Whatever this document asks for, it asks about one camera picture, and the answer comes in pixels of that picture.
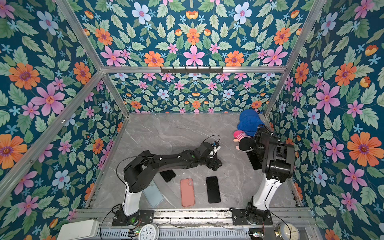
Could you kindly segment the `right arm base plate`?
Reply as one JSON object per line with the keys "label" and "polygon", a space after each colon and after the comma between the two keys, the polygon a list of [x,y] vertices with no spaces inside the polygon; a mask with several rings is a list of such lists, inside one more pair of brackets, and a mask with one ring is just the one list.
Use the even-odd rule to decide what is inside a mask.
{"label": "right arm base plate", "polygon": [[232,221],[235,226],[272,226],[273,220],[268,210],[259,210],[255,207],[247,209],[230,208]]}

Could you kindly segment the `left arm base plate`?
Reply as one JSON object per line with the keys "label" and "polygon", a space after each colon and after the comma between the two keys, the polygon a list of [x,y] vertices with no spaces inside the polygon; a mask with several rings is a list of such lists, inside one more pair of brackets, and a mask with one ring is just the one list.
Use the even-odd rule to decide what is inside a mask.
{"label": "left arm base plate", "polygon": [[128,227],[128,226],[143,226],[151,224],[154,219],[155,211],[153,210],[139,210],[138,212],[126,216],[123,210],[114,212],[112,226],[114,227]]}

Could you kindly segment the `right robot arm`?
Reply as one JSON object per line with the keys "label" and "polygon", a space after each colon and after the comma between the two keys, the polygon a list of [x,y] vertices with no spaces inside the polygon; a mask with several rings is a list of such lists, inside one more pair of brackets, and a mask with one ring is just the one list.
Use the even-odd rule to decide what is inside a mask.
{"label": "right robot arm", "polygon": [[264,178],[246,207],[246,220],[251,225],[271,225],[270,204],[278,188],[293,175],[295,148],[283,143],[265,125],[260,125],[247,142],[247,156],[253,168],[262,171]]}

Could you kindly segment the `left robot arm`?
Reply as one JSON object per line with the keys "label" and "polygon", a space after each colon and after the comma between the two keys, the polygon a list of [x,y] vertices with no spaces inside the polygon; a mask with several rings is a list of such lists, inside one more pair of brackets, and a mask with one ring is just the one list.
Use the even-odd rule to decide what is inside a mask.
{"label": "left robot arm", "polygon": [[142,191],[151,183],[156,174],[174,169],[191,169],[198,166],[217,171],[223,164],[218,158],[221,146],[219,142],[203,142],[192,150],[183,150],[178,154],[155,155],[143,151],[125,168],[122,182],[126,186],[122,210],[126,217],[139,212]]}

